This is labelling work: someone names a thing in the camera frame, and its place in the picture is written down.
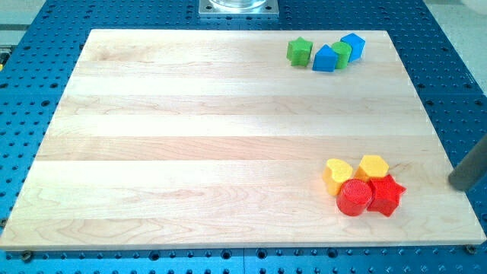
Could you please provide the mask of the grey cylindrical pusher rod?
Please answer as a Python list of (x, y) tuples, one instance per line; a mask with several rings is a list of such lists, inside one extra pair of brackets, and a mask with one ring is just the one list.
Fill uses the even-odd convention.
[(456, 190), (468, 191), (486, 174), (486, 135), (484, 135), (448, 175)]

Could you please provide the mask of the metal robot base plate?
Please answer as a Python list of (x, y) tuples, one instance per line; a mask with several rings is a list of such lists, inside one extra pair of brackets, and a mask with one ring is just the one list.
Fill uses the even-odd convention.
[(278, 0), (199, 0), (201, 18), (277, 18)]

